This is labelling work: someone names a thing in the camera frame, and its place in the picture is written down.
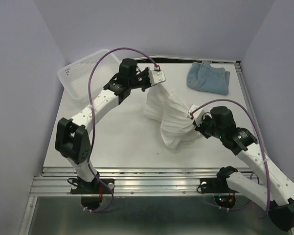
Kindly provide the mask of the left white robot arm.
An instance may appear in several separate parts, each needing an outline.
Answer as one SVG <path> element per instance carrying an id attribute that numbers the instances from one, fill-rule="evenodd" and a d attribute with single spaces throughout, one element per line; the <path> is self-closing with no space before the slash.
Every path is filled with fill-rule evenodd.
<path id="1" fill-rule="evenodd" d="M 65 157 L 75 169 L 77 176 L 83 180 L 82 187 L 89 193 L 99 188 L 98 172 L 90 161 L 93 150 L 96 124 L 112 109 L 120 105 L 131 90 L 146 89 L 154 86 L 154 76 L 158 70 L 146 67 L 140 71 L 137 61 L 123 59 L 116 73 L 103 87 L 96 98 L 83 110 L 69 119 L 61 118 L 57 124 L 55 149 Z"/>

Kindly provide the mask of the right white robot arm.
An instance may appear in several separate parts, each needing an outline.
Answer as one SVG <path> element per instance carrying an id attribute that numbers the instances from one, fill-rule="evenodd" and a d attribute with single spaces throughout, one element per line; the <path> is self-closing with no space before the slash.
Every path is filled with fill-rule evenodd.
<path id="1" fill-rule="evenodd" d="M 282 231 L 294 227 L 294 182 L 262 151 L 259 140 L 246 128 L 237 127 L 230 109 L 217 106 L 206 115 L 192 105 L 188 116 L 195 130 L 205 138 L 215 137 L 238 159 L 247 164 L 263 185 L 252 182 L 237 169 L 223 167 L 215 185 L 221 191 L 233 190 L 266 210 L 272 223 Z"/>

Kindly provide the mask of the white skirt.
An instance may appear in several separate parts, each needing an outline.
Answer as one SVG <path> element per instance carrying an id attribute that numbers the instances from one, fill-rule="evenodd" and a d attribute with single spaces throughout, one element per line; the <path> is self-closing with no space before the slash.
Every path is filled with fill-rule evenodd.
<path id="1" fill-rule="evenodd" d="M 184 141 L 194 141 L 201 136 L 189 116 L 191 106 L 177 92 L 162 84 L 151 87 L 147 93 L 144 116 L 160 123 L 160 135 L 170 149 L 177 149 Z"/>

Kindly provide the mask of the light blue denim skirt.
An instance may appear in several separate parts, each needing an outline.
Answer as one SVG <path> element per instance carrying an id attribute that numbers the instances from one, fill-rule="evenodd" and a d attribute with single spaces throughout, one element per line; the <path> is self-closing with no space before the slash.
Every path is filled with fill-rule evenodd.
<path id="1" fill-rule="evenodd" d="M 188 72 L 186 84 L 199 92 L 229 94 L 230 72 L 225 68 L 214 68 L 208 61 L 194 62 Z"/>

